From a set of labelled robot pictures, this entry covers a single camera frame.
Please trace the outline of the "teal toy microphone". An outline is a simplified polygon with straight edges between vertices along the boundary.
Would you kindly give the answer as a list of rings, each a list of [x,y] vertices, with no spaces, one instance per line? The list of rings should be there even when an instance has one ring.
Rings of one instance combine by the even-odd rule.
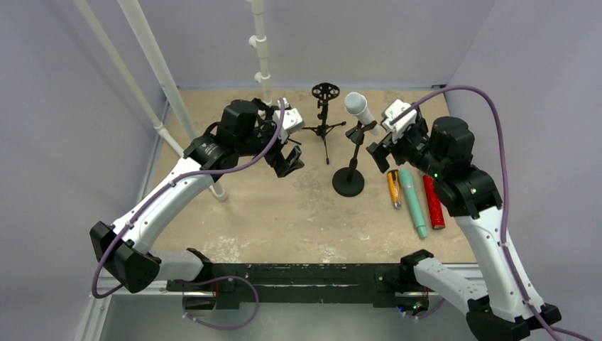
[[[409,169],[402,168],[400,170],[400,182],[404,191],[407,206],[410,210],[410,215],[417,234],[420,239],[427,238],[427,225],[422,212],[422,207],[415,189],[415,182],[412,173]]]

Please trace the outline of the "black round-base mic stand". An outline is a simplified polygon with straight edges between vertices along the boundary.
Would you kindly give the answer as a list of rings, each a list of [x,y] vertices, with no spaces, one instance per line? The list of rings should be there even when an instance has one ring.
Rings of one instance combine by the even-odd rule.
[[[339,195],[343,197],[355,197],[363,191],[365,181],[361,172],[357,170],[358,154],[363,144],[365,133],[371,131],[376,126],[376,121],[371,121],[368,124],[362,124],[358,121],[354,128],[349,129],[345,133],[346,138],[354,143],[355,149],[349,165],[337,170],[332,177],[333,189]]]

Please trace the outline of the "white microphone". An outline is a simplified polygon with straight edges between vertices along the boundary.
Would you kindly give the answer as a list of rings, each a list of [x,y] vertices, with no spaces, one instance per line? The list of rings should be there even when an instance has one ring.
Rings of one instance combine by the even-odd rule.
[[[350,92],[344,98],[345,110],[364,126],[375,121],[373,114],[368,108],[368,101],[363,94]]]

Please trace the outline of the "black tripod stand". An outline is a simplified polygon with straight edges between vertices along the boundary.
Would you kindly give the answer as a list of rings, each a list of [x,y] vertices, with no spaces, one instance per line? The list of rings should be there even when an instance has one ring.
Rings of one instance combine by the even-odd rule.
[[[276,121],[274,119],[274,113],[276,109],[280,109],[282,111],[282,114],[284,114],[284,111],[286,109],[293,108],[285,97],[283,97],[283,106],[281,106],[280,104],[268,105],[259,98],[254,98],[252,102],[258,108],[258,115],[260,118],[273,121]]]
[[[338,126],[345,126],[346,122],[342,121],[338,124],[328,124],[327,118],[329,113],[329,102],[333,99],[336,99],[340,95],[340,89],[338,86],[329,83],[322,82],[318,85],[315,85],[311,90],[312,96],[317,100],[317,108],[320,109],[320,113],[317,115],[317,118],[321,121],[320,125],[309,127],[306,126],[302,128],[302,130],[310,130],[315,133],[316,136],[320,137],[322,143],[324,145],[325,152],[325,162],[327,165],[330,164],[329,153],[327,147],[327,138],[326,136]]]

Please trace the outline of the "red glitter microphone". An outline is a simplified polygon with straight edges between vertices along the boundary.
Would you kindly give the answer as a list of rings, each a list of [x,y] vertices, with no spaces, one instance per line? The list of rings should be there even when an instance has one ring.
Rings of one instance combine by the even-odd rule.
[[[442,230],[446,227],[446,225],[442,212],[442,204],[434,190],[434,179],[427,174],[422,174],[422,182],[427,198],[427,206],[432,229]]]

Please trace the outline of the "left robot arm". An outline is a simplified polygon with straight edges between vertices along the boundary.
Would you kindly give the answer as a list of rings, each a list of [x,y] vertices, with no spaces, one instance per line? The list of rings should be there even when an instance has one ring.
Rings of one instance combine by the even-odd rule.
[[[283,178],[301,169],[301,149],[282,153],[290,135],[305,127],[297,109],[282,98],[277,106],[260,99],[237,99],[227,105],[221,119],[184,150],[170,173],[133,209],[111,224],[97,222],[89,231],[98,265],[92,295],[103,298],[98,280],[108,271],[120,288],[137,293],[154,281],[184,281],[193,290],[207,288],[212,272],[209,260],[195,249],[153,251],[163,230],[200,193],[216,185],[225,174],[242,171],[264,159]]]

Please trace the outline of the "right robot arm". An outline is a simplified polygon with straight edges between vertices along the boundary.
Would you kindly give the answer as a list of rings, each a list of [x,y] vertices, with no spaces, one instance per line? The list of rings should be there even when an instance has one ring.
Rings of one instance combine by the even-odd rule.
[[[503,202],[492,177],[472,163],[475,138],[468,124],[440,117],[428,127],[416,115],[381,124],[387,134],[368,152],[381,171],[392,156],[397,164],[409,163],[433,178],[439,201],[469,242],[485,287],[477,288],[425,250],[403,257],[400,283],[436,291],[464,314],[478,340],[522,340],[559,322],[558,307],[542,300],[521,265],[508,262],[515,248],[502,228]]]

